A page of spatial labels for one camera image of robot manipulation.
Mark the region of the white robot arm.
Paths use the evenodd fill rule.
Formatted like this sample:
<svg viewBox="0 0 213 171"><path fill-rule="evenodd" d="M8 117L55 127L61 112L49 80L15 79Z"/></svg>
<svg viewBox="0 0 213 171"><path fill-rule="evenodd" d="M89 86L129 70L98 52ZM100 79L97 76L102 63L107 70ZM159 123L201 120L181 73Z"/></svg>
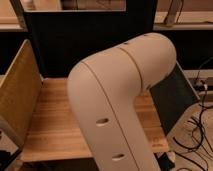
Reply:
<svg viewBox="0 0 213 171"><path fill-rule="evenodd" d="M173 43L148 33L95 53L71 70L69 104L100 171L161 171L134 100L175 64Z"/></svg>

